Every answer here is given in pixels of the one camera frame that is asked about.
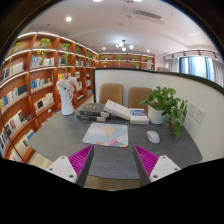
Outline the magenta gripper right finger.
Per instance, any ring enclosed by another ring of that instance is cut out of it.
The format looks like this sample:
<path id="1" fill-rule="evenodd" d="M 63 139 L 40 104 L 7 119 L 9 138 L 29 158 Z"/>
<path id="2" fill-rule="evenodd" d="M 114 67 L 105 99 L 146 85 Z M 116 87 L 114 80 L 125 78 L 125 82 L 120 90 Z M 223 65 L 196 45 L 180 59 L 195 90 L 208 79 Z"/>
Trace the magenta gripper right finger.
<path id="1" fill-rule="evenodd" d="M 142 186 L 180 170 L 180 167 L 166 155 L 157 156 L 138 145 L 133 146 L 133 156 Z"/>

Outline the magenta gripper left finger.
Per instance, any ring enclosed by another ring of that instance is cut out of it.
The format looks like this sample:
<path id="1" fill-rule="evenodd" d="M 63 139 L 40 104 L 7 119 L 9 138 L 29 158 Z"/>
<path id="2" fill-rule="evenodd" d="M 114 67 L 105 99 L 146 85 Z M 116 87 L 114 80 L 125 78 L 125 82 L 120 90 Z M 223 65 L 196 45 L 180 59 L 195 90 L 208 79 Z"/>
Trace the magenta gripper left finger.
<path id="1" fill-rule="evenodd" d="M 83 187 L 89 173 L 93 156 L 94 146 L 89 145 L 69 157 L 60 156 L 47 168 L 47 171 Z"/>

